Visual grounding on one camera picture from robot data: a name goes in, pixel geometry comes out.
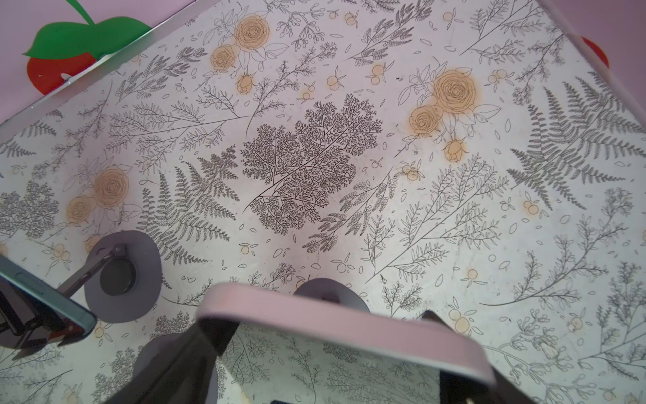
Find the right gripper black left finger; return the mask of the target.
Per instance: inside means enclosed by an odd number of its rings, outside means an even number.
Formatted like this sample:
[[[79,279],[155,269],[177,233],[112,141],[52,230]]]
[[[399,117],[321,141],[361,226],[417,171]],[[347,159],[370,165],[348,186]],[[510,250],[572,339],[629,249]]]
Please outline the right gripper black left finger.
[[[141,351],[134,375],[108,403],[222,403],[223,356],[238,323],[203,320],[156,338]]]

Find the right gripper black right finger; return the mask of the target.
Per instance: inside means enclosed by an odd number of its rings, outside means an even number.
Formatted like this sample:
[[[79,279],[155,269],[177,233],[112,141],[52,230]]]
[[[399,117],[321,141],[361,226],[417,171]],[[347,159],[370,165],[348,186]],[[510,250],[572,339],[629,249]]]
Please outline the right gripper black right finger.
[[[526,403],[533,401],[493,369],[496,386],[489,388],[476,381],[439,370],[441,403]]]

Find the silver edged black phone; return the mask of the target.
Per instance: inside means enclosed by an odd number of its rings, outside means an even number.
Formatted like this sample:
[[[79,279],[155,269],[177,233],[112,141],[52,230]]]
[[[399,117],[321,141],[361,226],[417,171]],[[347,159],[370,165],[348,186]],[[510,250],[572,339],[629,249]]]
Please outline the silver edged black phone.
[[[245,403],[441,403],[435,367],[496,386],[483,348],[433,321],[243,284],[211,287],[197,320],[239,324],[220,360]]]

